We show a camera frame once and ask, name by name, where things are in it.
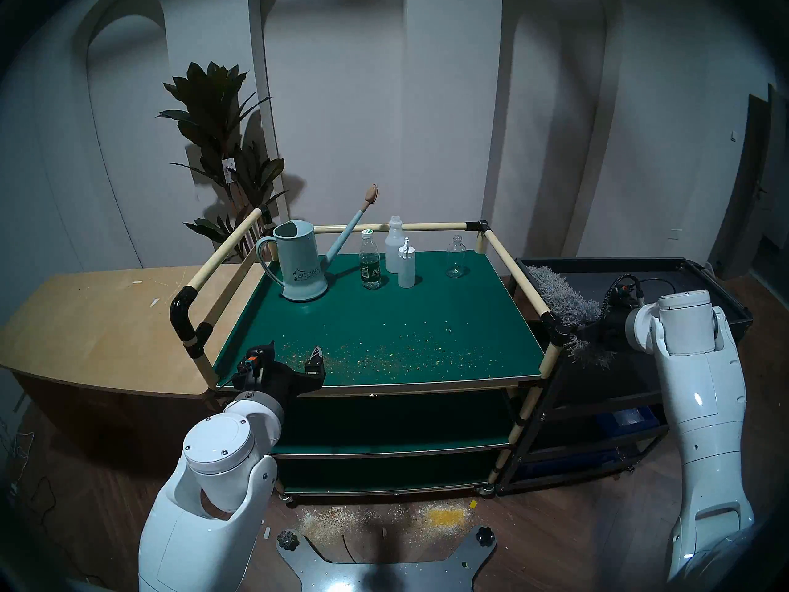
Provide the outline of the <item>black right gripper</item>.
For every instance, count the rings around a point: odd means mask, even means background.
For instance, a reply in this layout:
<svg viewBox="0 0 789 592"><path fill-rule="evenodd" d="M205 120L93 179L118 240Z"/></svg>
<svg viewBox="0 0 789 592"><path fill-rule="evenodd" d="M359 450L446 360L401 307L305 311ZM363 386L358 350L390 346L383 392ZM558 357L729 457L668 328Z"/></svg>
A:
<svg viewBox="0 0 789 592"><path fill-rule="evenodd" d="M597 320L579 326L579 340L607 352L629 350L626 324L629 306L608 306Z"/></svg>

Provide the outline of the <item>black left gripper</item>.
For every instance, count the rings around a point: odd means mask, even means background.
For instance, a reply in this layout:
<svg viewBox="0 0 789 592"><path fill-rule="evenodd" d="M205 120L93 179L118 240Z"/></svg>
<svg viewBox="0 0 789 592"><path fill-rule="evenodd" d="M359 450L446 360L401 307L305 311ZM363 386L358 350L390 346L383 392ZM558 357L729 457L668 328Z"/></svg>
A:
<svg viewBox="0 0 789 592"><path fill-rule="evenodd" d="M254 393L260 392L280 406L289 406L297 396L320 390L325 377L320 346L313 349L304 371L298 372L275 360L275 342L270 342L246 351L234 374L234 389L238 392L236 399L251 399Z"/></svg>

